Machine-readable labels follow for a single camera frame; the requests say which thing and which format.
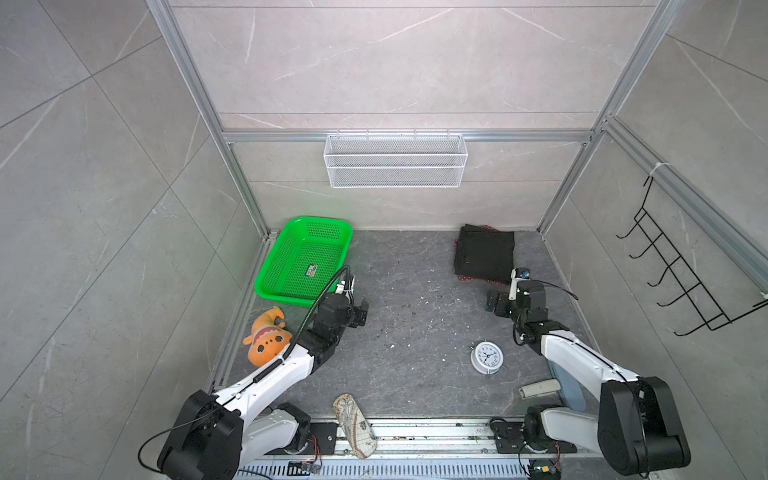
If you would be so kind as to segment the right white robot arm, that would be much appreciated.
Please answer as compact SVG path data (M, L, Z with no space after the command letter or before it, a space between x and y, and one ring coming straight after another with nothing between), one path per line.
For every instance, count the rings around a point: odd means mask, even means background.
M669 385L643 377L592 349L548 317L547 282L527 268L511 272L508 293L488 303L513 322L513 340L560 367L598 402L595 414L565 406L533 406L521 425L523 449L545 452L567 443L599 452L623 476L684 468L692 454Z

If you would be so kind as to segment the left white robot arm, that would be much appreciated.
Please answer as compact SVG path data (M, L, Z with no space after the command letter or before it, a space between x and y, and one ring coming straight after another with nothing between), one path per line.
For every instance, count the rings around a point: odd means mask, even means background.
M255 458L278 449L301 450L311 418L290 403L271 404L308 378L335 352L348 328L365 325L369 305L357 304L349 266L332 275L296 333L285 314L259 315L243 340L255 371L217 392L198 390L182 405L153 472L170 479L232 479Z

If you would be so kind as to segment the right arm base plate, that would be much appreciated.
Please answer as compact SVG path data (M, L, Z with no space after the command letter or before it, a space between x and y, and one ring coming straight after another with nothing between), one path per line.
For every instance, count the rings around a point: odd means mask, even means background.
M489 421L498 453L522 452L574 454L577 447L571 443L549 438L538 421L526 416L524 419L508 420L500 417Z

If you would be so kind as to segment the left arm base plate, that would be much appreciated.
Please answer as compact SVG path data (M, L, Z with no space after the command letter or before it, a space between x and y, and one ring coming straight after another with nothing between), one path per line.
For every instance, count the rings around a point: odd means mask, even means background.
M315 447L318 447L321 456L332 455L336 449L338 429L336 422L312 422L301 445L293 443L288 447L272 450L269 455L314 456Z

